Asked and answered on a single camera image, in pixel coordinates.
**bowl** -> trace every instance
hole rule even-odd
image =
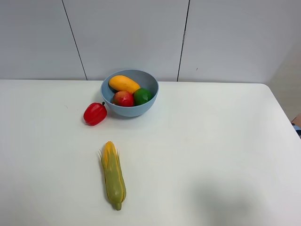
[[[122,106],[112,104],[111,100],[117,91],[109,86],[109,80],[112,77],[120,74],[134,80],[140,85],[141,88],[148,89],[150,93],[153,95],[153,98],[143,105],[138,105],[134,107],[122,107]],[[139,70],[124,70],[124,71],[116,72],[111,76],[107,77],[103,81],[101,86],[101,94],[107,106],[113,112],[125,117],[135,117],[146,113],[154,104],[158,94],[158,90],[159,90],[158,81],[150,74]]]

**white wall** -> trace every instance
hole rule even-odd
[[[176,81],[188,0],[64,0],[89,80],[140,69]]]
[[[179,81],[266,83],[300,39],[300,0],[190,0]]]
[[[86,79],[61,0],[2,0],[0,31],[0,79]]]

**fake fruit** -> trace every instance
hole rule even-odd
[[[128,91],[131,94],[140,88],[138,83],[124,75],[116,75],[111,78],[109,81],[109,86],[117,91]]]
[[[128,91],[119,91],[115,93],[112,103],[122,107],[134,106],[134,97]]]
[[[134,100],[136,105],[143,105],[151,99],[152,95],[147,89],[141,88],[134,93]]]
[[[84,120],[87,125],[95,126],[100,123],[107,116],[107,110],[105,109],[104,102],[92,103],[86,109],[84,113]]]
[[[116,210],[121,210],[121,203],[127,195],[126,186],[122,177],[119,154],[114,144],[109,141],[105,144],[103,155],[100,159],[104,171],[105,186],[110,202]]]

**corn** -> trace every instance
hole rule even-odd
[[[116,210],[121,210],[121,203],[126,198],[127,192],[122,177],[119,154],[111,141],[105,144],[103,155],[100,155],[100,159],[103,165],[108,198]]]

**green lime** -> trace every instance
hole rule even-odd
[[[152,99],[152,94],[147,89],[140,88],[134,93],[136,105],[143,105]]]

